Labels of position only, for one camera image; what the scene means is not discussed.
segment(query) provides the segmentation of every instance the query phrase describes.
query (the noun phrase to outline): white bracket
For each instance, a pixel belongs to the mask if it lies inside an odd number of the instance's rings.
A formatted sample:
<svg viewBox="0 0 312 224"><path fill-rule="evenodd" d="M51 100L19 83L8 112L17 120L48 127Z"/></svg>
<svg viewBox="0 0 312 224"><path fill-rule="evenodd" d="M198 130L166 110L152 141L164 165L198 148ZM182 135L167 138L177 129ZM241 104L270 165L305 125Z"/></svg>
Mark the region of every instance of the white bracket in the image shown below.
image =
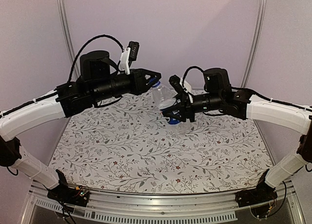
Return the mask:
<svg viewBox="0 0 312 224"><path fill-rule="evenodd" d="M310 128L310 111L299 109L293 106L287 106L252 95L247 104L246 117L252 120L261 120L271 122L277 125L295 130L302 135L306 135Z"/></svg>
<svg viewBox="0 0 312 224"><path fill-rule="evenodd" d="M130 52L131 52L131 48L127 47L126 50L123 51L120 57L119 70L125 71L126 75L130 74L130 67L129 67Z"/></svg>
<svg viewBox="0 0 312 224"><path fill-rule="evenodd" d="M183 87L182 78L180 79L180 85ZM186 93L189 94L190 102L193 103L193 97L190 95L190 93L192 93L192 86L185 80L184 80L184 90L186 91Z"/></svg>

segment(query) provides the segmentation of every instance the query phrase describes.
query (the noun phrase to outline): lavender wall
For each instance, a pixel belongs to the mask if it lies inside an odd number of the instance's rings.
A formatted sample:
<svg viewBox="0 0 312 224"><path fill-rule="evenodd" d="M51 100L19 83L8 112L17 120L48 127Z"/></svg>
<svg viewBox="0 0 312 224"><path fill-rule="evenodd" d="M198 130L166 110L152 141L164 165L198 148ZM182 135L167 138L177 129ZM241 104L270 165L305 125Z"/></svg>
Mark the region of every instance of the lavender wall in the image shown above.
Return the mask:
<svg viewBox="0 0 312 224"><path fill-rule="evenodd" d="M268 0L248 87L265 96L312 105L312 0ZM298 146L299 134L261 122L276 161ZM307 223L312 220L312 175L292 178Z"/></svg>
<svg viewBox="0 0 312 224"><path fill-rule="evenodd" d="M0 110L45 94L66 81L69 58L56 0L0 0ZM65 120L19 136L42 162L52 156ZM0 167L0 223L18 223L31 180Z"/></svg>
<svg viewBox="0 0 312 224"><path fill-rule="evenodd" d="M259 0L65 0L75 51L91 37L109 34L124 46L140 42L133 67L160 71L163 82L182 76L191 65L228 69L238 86L246 66ZM108 50L117 61L120 50L107 39L86 51ZM202 75L189 74L202 88Z"/></svg>

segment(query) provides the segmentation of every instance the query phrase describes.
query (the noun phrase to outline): table surface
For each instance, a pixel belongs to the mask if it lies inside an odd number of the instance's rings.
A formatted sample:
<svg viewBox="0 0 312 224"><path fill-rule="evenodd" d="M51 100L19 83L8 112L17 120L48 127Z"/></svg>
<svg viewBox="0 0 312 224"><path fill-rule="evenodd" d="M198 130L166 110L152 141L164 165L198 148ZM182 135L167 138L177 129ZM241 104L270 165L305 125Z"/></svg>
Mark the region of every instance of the table surface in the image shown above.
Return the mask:
<svg viewBox="0 0 312 224"><path fill-rule="evenodd" d="M185 136L174 134L151 92L124 95L114 105L73 116L50 167L72 184L172 194L253 187L272 166L253 121L195 119Z"/></svg>

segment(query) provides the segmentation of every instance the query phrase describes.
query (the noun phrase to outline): clear plastic bottle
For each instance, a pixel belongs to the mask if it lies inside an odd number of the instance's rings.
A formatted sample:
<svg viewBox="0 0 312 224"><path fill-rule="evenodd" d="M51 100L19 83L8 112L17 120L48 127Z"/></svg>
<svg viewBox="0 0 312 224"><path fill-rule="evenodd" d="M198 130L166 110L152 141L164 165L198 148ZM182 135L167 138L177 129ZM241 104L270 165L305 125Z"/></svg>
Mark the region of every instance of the clear plastic bottle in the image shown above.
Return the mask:
<svg viewBox="0 0 312 224"><path fill-rule="evenodd" d="M155 105L159 110L168 108L176 103L175 94L165 85L158 81L152 89L152 95ZM177 134L185 135L190 131L191 124L189 121L180 122L177 119L166 118L169 128Z"/></svg>

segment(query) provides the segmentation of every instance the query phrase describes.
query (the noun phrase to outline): metal frame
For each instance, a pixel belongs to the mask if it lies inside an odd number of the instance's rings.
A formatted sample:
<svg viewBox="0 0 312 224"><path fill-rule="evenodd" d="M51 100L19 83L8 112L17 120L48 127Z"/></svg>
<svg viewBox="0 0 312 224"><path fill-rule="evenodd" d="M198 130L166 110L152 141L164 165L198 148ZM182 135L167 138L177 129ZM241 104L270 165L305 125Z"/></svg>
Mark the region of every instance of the metal frame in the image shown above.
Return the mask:
<svg viewBox="0 0 312 224"><path fill-rule="evenodd" d="M245 88L247 86L247 82L248 82L248 79L249 79L249 76L250 76L250 73L252 70L252 66L254 63L254 58L255 58L256 51L257 51L258 42L260 39L260 33L261 33L262 24L263 24L266 4L267 4L267 0L260 0L260 2L259 2L259 10L258 10L256 27L255 27L254 35L253 35L252 47L251 47L250 52L249 52L249 57L247 60L243 80L242 80L242 83L240 85L243 88Z"/></svg>
<svg viewBox="0 0 312 224"><path fill-rule="evenodd" d="M60 18L60 22L61 22L62 29L63 29L63 34L64 34L64 38L65 38L65 42L66 42L66 47L67 47L69 59L70 59L71 63L73 63L73 61L75 59L75 51L74 51L74 47L73 47L73 43L72 43L72 38L71 38L70 32L69 32L69 25L68 25L66 10L65 10L65 2L64 2L64 0L57 0L57 2L58 2L59 18ZM77 64L75 65L75 68L74 68L74 77L76 79L79 77L79 68L78 68Z"/></svg>
<svg viewBox="0 0 312 224"><path fill-rule="evenodd" d="M304 224L293 184L287 180L286 185L293 220L296 224ZM284 186L280 185L276 190L278 199L283 199ZM94 189L91 190L88 206L86 208L75 206L73 216L112 224L127 223L128 220L133 224L186 224L188 221L193 224L223 223L236 220L236 211L250 208L250 206L238 207L235 192L155 195ZM48 199L46 195L46 189L41 184L33 182L22 224L29 224L35 205L60 212L60 205Z"/></svg>

